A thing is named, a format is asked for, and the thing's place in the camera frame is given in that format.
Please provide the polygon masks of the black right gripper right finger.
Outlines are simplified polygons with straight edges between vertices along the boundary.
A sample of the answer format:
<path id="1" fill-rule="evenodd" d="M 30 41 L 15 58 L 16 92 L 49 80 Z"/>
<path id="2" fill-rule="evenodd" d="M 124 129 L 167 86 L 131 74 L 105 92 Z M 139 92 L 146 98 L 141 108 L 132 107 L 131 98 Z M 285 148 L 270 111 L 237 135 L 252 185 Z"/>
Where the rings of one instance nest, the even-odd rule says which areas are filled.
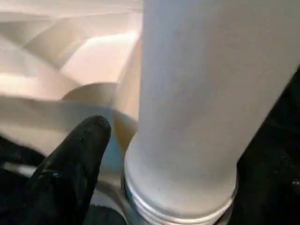
<path id="1" fill-rule="evenodd" d="M 238 161 L 231 225 L 298 225 L 300 166 L 274 138 L 255 138 Z"/>

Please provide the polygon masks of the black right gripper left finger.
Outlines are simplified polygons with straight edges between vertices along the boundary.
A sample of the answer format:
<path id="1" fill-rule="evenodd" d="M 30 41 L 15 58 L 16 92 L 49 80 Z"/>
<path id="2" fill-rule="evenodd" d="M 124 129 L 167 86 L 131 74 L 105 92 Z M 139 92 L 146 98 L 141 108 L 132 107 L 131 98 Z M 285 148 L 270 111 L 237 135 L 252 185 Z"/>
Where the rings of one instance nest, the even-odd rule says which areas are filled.
<path id="1" fill-rule="evenodd" d="M 21 225 L 80 225 L 88 211 L 111 126 L 100 115 L 78 124 L 25 186 Z"/>

